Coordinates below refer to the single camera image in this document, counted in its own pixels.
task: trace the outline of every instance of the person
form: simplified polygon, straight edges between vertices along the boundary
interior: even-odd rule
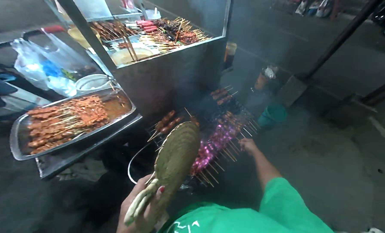
[[[229,209],[217,204],[193,204],[179,215],[166,221],[159,233],[332,233],[333,231],[309,211],[302,197],[267,160],[252,139],[239,141],[242,151],[253,157],[257,176],[264,191],[260,208]],[[159,200],[165,188],[160,187],[144,215],[125,226],[123,219],[134,197],[145,188],[149,176],[139,180],[131,194],[124,200],[117,233],[149,232],[155,220],[148,218],[149,209]]]

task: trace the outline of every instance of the stainless steel tray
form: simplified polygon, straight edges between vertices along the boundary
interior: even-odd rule
[[[87,96],[87,95],[92,95],[92,94],[98,94],[100,96],[105,96],[109,93],[112,92],[112,88],[107,88],[107,89],[103,89],[103,90],[97,90],[97,91],[94,91],[94,92],[91,92],[91,93],[87,93],[87,94],[82,94],[80,96],[75,96],[75,97],[71,97],[71,98],[66,98],[66,99],[62,99],[62,100],[59,100],[59,101],[56,101],[56,102],[53,102],[51,104],[48,104],[48,105],[45,105],[45,107],[49,107],[49,106],[54,106],[54,105],[57,105],[57,104],[60,104],[62,102],[66,102],[70,99],[76,99],[76,98],[80,98],[80,97],[83,97],[83,96]],[[125,97],[128,98],[128,96],[125,94],[125,92],[123,92],[122,90],[119,92],[119,94],[122,94],[124,95]],[[11,129],[11,132],[10,132],[10,150],[13,154],[13,157],[16,159],[16,160],[28,160],[28,159],[32,159],[32,158],[36,158],[36,157],[39,157],[39,156],[43,156],[43,155],[46,155],[46,154],[49,154],[53,151],[58,151],[58,150],[61,150],[61,149],[65,149],[66,147],[69,147],[69,146],[72,146],[74,143],[78,142],[78,141],[82,141],[82,140],[87,140],[88,138],[91,138],[93,136],[95,136],[98,132],[102,131],[102,130],[105,130],[105,129],[110,129],[110,128],[115,128],[116,130],[120,129],[121,127],[123,127],[124,125],[126,125],[130,120],[130,115],[132,115],[134,113],[134,111],[136,110],[134,104],[132,103],[131,101],[131,104],[132,104],[132,109],[131,111],[129,111],[127,114],[123,115],[123,116],[120,116],[116,119],[114,119],[112,122],[90,132],[90,133],[87,133],[87,134],[83,134],[73,140],[70,140],[66,143],[63,143],[59,146],[56,146],[56,147],[53,147],[49,150],[46,150],[46,151],[43,151],[43,152],[40,152],[38,154],[34,154],[34,155],[31,155],[30,152],[32,151],[31,148],[29,148],[27,146],[27,144],[30,142],[31,138],[29,136],[29,129],[27,128],[27,125],[30,124],[30,116],[28,114],[24,114],[22,116],[20,116],[13,124],[12,126],[12,129]]]

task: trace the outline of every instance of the red handle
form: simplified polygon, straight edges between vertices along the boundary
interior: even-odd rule
[[[43,30],[47,33],[66,31],[61,25],[53,25],[53,26],[49,26],[49,27],[44,27]]]

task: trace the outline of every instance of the green shirt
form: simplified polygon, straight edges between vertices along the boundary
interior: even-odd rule
[[[266,185],[259,211],[194,204],[167,221],[159,233],[333,233],[309,211],[302,197],[284,178]]]

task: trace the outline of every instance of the green bucket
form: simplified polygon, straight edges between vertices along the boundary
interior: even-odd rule
[[[280,104],[272,104],[266,107],[262,115],[257,119],[260,127],[270,128],[277,123],[282,123],[286,120],[286,108]]]

